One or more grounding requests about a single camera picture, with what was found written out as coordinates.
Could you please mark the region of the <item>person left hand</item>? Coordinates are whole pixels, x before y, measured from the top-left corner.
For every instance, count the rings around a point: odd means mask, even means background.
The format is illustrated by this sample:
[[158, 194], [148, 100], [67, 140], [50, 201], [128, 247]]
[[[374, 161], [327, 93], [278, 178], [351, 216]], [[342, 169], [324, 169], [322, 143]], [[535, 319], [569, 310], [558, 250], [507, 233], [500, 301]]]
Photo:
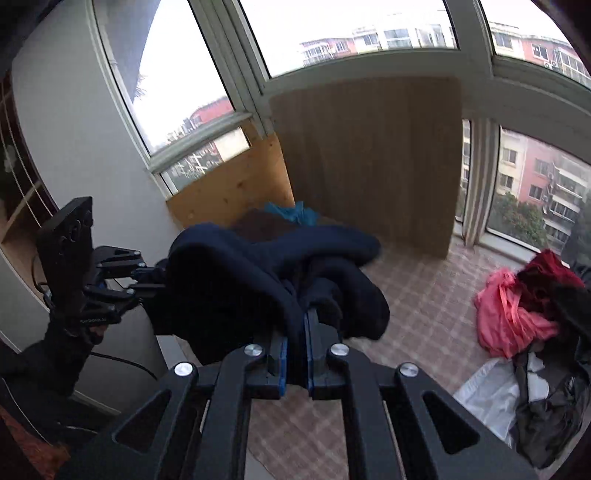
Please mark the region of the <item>person left hand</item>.
[[108, 329], [107, 325], [92, 326], [87, 329], [87, 337], [93, 345], [98, 345], [103, 341], [104, 334]]

